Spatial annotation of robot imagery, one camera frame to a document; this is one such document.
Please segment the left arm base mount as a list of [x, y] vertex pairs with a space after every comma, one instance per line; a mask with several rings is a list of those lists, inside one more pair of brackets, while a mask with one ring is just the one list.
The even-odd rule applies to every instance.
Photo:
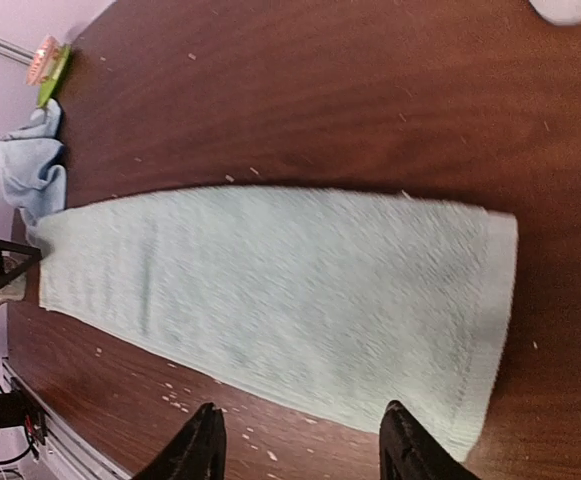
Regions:
[[18, 379], [12, 377], [11, 386], [9, 392], [0, 390], [0, 431], [23, 427], [34, 445], [46, 445], [45, 410]]

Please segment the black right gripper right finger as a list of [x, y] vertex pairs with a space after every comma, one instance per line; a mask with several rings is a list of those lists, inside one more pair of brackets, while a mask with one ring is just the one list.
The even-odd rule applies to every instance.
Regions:
[[381, 480], [478, 480], [397, 400], [383, 415], [379, 453]]

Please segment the light blue towel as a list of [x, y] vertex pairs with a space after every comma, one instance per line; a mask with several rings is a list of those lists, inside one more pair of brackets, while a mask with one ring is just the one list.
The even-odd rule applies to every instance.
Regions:
[[65, 209], [64, 144], [57, 139], [63, 111], [50, 99], [29, 123], [0, 138], [0, 186], [6, 203], [19, 211], [26, 239], [36, 243], [39, 221]]

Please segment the mint green panda towel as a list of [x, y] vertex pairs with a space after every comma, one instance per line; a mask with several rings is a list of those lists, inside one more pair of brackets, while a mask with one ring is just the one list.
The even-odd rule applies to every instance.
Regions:
[[364, 432], [399, 400], [456, 460], [480, 436], [511, 314], [510, 214], [234, 186], [68, 209], [33, 237], [44, 309]]

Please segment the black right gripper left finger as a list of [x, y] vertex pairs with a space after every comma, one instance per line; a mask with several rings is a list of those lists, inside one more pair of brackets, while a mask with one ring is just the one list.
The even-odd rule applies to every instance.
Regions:
[[222, 480], [226, 468], [224, 415], [204, 403], [134, 480]]

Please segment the white perforated plastic basket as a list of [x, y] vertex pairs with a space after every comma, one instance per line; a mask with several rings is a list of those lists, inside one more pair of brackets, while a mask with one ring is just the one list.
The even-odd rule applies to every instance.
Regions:
[[557, 26], [581, 25], [581, 0], [530, 0], [533, 9]]

